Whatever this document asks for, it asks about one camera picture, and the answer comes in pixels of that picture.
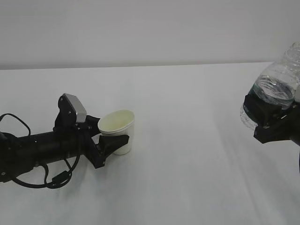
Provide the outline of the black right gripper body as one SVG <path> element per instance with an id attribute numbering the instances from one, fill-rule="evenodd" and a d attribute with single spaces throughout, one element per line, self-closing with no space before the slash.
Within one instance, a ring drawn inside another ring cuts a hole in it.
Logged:
<path id="1" fill-rule="evenodd" d="M 290 111 L 270 126 L 256 127 L 254 138 L 260 143 L 292 141 L 300 145 L 300 106 L 293 105 Z"/>

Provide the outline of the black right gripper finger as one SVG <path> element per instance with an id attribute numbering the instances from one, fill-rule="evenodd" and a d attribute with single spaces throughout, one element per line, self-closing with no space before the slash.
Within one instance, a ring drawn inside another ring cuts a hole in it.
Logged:
<path id="1" fill-rule="evenodd" d="M 273 123 L 283 111 L 282 106 L 266 103 L 255 94 L 245 96 L 243 109 L 246 115 L 259 126 Z"/>

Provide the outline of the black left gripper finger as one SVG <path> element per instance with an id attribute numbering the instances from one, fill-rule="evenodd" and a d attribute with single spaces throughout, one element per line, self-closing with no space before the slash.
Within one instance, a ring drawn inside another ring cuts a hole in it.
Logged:
<path id="1" fill-rule="evenodd" d="M 118 136 L 99 136 L 99 150 L 100 155 L 103 160 L 106 160 L 111 154 L 116 150 L 128 144 L 129 136 L 128 135 L 118 135 Z"/>
<path id="2" fill-rule="evenodd" d="M 90 136 L 96 136 L 100 134 L 100 130 L 98 128 L 98 122 L 100 121 L 100 118 L 96 118 L 90 115 L 86 116 L 86 123 L 88 127 L 88 132 Z"/>

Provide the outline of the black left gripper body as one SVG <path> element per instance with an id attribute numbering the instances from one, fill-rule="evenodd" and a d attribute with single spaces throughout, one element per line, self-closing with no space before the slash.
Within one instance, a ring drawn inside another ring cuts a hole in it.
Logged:
<path id="1" fill-rule="evenodd" d="M 86 120 L 84 123 L 77 123 L 75 119 L 59 113 L 53 131 L 58 135 L 63 148 L 69 147 L 76 155 L 84 155 L 96 169 L 105 166 L 98 143 L 93 141 L 94 136 L 90 136 L 88 132 Z"/>

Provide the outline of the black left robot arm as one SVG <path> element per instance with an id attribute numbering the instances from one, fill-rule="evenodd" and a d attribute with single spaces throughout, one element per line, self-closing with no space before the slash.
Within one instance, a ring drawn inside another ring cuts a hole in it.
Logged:
<path id="1" fill-rule="evenodd" d="M 98 143 L 93 137 L 100 134 L 99 119 L 87 116 L 85 122 L 55 121 L 51 132 L 16 137 L 0 134 L 0 181 L 16 180 L 34 167 L 84 155 L 94 168 L 105 165 L 106 159 L 129 142 L 129 135 L 100 135 Z"/>

